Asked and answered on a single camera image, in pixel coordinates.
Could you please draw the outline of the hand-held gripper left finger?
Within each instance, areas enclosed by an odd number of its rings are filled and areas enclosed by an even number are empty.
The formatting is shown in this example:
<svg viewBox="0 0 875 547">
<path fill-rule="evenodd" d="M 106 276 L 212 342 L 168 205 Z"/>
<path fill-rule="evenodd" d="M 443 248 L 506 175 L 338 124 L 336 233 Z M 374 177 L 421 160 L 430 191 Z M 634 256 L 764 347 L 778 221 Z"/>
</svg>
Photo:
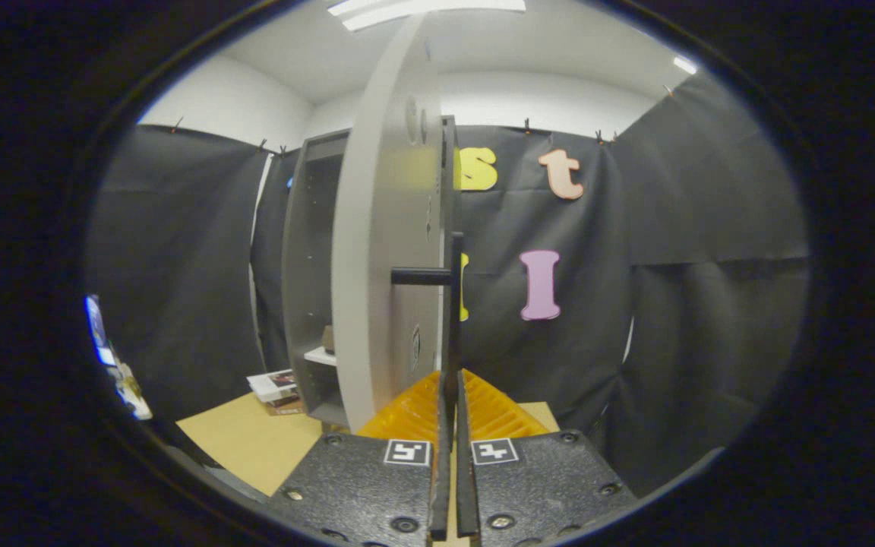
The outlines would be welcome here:
<svg viewBox="0 0 875 547">
<path fill-rule="evenodd" d="M 452 432 L 445 380 L 431 372 L 360 432 L 320 436 L 270 496 L 270 511 L 337 542 L 445 540 Z"/>
</svg>

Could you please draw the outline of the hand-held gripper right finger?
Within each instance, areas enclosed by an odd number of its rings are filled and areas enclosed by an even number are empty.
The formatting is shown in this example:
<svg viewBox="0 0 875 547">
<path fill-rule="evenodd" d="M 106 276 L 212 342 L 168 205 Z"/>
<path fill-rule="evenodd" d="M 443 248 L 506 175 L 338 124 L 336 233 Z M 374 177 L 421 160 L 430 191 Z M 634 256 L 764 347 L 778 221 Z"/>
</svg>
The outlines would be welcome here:
<svg viewBox="0 0 875 547">
<path fill-rule="evenodd" d="M 457 526 L 472 546 L 546 546 L 635 505 L 628 485 L 576 429 L 458 371 Z"/>
</svg>

